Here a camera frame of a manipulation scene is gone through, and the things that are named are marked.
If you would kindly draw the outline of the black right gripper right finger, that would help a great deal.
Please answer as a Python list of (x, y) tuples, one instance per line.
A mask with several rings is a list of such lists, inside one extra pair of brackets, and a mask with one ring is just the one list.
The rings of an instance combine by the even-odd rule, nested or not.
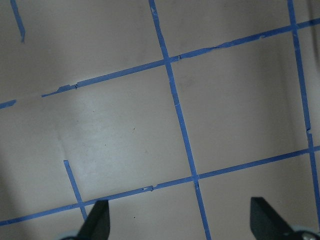
[(263, 197), (250, 199), (250, 230), (256, 240), (298, 240), (296, 233)]

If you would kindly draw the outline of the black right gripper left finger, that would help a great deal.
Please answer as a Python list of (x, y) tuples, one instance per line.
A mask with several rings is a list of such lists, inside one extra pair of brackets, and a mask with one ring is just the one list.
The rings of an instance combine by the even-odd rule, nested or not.
[(107, 240), (111, 231), (108, 200), (98, 200), (76, 235), (77, 240)]

